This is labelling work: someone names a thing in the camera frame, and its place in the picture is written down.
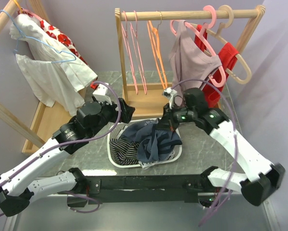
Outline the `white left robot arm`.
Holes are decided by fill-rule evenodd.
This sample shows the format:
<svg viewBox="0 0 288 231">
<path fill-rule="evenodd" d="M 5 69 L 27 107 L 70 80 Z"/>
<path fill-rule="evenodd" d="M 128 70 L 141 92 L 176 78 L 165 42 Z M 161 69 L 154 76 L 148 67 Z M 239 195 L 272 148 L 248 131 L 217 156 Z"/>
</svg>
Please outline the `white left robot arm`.
<svg viewBox="0 0 288 231">
<path fill-rule="evenodd" d="M 88 182 L 77 167 L 48 179 L 38 180 L 37 177 L 56 162 L 98 139 L 98 132 L 109 122 L 129 123 L 134 111 L 135 108 L 128 106 L 123 98 L 119 98 L 118 103 L 97 100 L 85 103 L 39 150 L 0 175 L 0 209 L 3 215 L 17 215 L 34 201 L 51 194 L 66 191 L 85 193 Z"/>
</svg>

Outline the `orange plastic hanger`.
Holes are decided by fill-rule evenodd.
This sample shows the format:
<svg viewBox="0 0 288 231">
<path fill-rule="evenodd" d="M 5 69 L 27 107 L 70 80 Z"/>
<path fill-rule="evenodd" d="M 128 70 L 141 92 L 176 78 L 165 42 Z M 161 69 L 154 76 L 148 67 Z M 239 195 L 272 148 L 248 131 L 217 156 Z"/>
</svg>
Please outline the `orange plastic hanger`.
<svg viewBox="0 0 288 231">
<path fill-rule="evenodd" d="M 168 80 L 166 77 L 164 64 L 162 60 L 162 55 L 161 55 L 161 50 L 160 50 L 160 38 L 159 38 L 159 32 L 158 32 L 158 28 L 162 23 L 162 13 L 159 12 L 159 15 L 160 15 L 160 23 L 157 25 L 157 27 L 154 27 L 152 24 L 152 21 L 149 20 L 147 21 L 147 30 L 148 30 L 148 35 L 150 39 L 150 44 L 152 47 L 153 57 L 154 57 L 156 68 L 157 68 L 157 73 L 158 73 L 162 88 L 166 89 L 168 87 Z"/>
</svg>

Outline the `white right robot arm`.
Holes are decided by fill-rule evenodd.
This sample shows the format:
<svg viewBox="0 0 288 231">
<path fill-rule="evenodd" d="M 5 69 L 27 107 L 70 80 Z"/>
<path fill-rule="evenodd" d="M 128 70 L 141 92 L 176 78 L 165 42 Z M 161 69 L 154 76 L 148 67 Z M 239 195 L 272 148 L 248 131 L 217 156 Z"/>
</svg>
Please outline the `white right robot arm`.
<svg viewBox="0 0 288 231">
<path fill-rule="evenodd" d="M 175 131 L 181 123 L 193 122 L 217 141 L 243 169 L 243 173 L 225 171 L 212 166 L 201 174 L 202 189 L 211 192 L 216 187 L 242 193 L 252 205 L 259 206 L 277 189 L 285 168 L 263 157 L 234 127 L 234 123 L 219 108 L 210 108 L 204 93 L 198 88 L 184 91 L 184 106 L 175 105 L 178 93 L 172 88 L 163 91 L 169 102 L 163 107 L 158 130 Z"/>
</svg>

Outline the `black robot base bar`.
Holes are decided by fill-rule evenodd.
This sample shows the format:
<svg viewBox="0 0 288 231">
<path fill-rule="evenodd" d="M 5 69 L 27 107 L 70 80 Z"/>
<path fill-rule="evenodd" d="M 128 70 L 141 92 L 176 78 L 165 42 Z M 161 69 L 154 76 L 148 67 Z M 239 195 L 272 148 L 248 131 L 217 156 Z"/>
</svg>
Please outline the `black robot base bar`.
<svg viewBox="0 0 288 231">
<path fill-rule="evenodd" d="M 221 186 L 213 186 L 208 173 L 187 175 L 81 176 L 79 186 L 69 189 L 87 194 L 100 203 L 184 201 L 197 203 L 200 193 L 215 194 Z"/>
</svg>

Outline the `pink plastic hanger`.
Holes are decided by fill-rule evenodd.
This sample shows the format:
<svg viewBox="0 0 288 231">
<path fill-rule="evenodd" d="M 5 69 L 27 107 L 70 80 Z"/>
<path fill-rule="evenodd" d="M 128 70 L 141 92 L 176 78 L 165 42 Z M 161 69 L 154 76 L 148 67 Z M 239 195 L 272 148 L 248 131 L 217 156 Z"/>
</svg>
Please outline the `pink plastic hanger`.
<svg viewBox="0 0 288 231">
<path fill-rule="evenodd" d="M 205 6 L 203 8 L 203 10 L 211 13 L 211 23 L 209 23 L 209 24 L 204 23 L 202 25 L 202 28 L 200 31 L 198 31 L 189 22 L 184 20 L 185 25 L 186 25 L 187 29 L 188 28 L 191 29 L 195 33 L 197 38 L 199 38 L 205 44 L 205 46 L 208 49 L 208 51 L 210 52 L 211 56 L 216 56 L 217 55 L 216 52 L 214 51 L 212 46 L 209 44 L 207 39 L 204 38 L 203 33 L 206 29 L 212 28 L 215 25 L 216 20 L 217 20 L 217 13 L 216 13 L 216 10 L 210 5 Z M 171 20 L 170 21 L 170 29 L 175 36 L 177 34 L 178 21 L 179 20 Z M 218 69 L 216 71 L 214 71 L 214 73 L 212 73 L 208 76 L 208 79 L 211 81 L 211 83 L 214 86 L 216 86 L 218 88 L 224 86 L 224 84 L 226 83 L 226 74 L 225 74 L 225 70 L 224 70 L 223 66 L 221 65 L 220 67 L 218 67 Z"/>
</svg>

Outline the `pink wire hanger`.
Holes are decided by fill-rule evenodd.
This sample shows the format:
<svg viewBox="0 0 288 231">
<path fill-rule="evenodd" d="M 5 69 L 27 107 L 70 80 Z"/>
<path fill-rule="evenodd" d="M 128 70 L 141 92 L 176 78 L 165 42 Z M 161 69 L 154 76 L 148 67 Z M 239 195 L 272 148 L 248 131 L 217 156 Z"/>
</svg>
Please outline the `pink wire hanger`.
<svg viewBox="0 0 288 231">
<path fill-rule="evenodd" d="M 138 41 L 138 23 L 137 23 L 137 13 L 134 11 L 135 14 L 135 27 L 133 27 L 132 23 L 130 22 L 130 30 L 131 30 L 131 39 L 133 43 L 133 48 L 137 60 L 137 65 L 143 85 L 143 90 L 145 95 L 147 94 L 147 85 L 146 85 L 146 79 L 144 75 L 144 67 L 143 67 L 143 62 L 142 62 L 142 56 L 141 56 L 141 50 L 139 46 L 139 41 Z"/>
<path fill-rule="evenodd" d="M 131 55 L 131 49 L 130 49 L 130 45 L 129 45 L 129 38 L 128 38 L 128 19 L 127 19 L 127 15 L 126 15 L 125 11 L 123 11 L 123 14 L 124 14 L 125 23 L 126 23 L 125 27 L 122 26 L 123 40 L 124 40 L 127 56 L 128 56 L 129 63 L 130 63 L 131 75 L 132 75 L 132 79 L 133 79 L 133 85 L 134 85 L 135 93 L 138 95 L 138 87 L 137 87 L 137 82 L 136 82 L 136 77 L 135 77 L 135 72 L 134 72 L 134 66 L 133 66 L 133 60 L 132 60 L 132 55 Z"/>
</svg>

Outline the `mauve tank top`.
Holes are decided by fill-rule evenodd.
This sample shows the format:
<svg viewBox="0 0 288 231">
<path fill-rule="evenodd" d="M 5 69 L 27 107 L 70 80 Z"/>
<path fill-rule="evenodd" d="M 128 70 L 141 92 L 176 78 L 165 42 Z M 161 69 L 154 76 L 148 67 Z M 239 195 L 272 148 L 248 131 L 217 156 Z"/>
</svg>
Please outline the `mauve tank top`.
<svg viewBox="0 0 288 231">
<path fill-rule="evenodd" d="M 173 71 L 172 85 L 178 97 L 175 103 L 183 103 L 183 92 L 189 88 L 203 89 L 208 76 L 222 65 L 219 56 L 207 56 L 192 40 L 187 31 L 184 20 L 178 21 L 177 34 L 174 45 L 169 54 L 170 65 Z"/>
</svg>

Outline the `navy blue tank top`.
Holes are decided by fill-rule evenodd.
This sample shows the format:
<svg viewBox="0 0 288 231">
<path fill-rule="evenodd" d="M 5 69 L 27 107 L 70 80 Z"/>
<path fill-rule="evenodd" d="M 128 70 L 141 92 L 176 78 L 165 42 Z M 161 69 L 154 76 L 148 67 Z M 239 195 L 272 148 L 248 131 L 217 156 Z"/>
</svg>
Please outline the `navy blue tank top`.
<svg viewBox="0 0 288 231">
<path fill-rule="evenodd" d="M 182 145 L 175 131 L 158 130 L 159 120 L 142 120 L 133 123 L 122 132 L 120 138 L 139 144 L 137 159 L 143 163 L 165 161 L 175 146 Z"/>
</svg>

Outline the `black striped tank top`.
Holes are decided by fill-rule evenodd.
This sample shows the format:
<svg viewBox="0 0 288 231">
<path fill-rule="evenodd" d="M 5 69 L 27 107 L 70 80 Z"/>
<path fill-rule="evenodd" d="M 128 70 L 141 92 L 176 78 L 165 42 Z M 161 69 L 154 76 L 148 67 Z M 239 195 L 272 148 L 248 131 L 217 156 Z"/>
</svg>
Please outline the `black striped tank top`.
<svg viewBox="0 0 288 231">
<path fill-rule="evenodd" d="M 140 143 L 124 139 L 110 139 L 109 148 L 112 160 L 120 166 L 138 164 L 137 151 Z"/>
</svg>

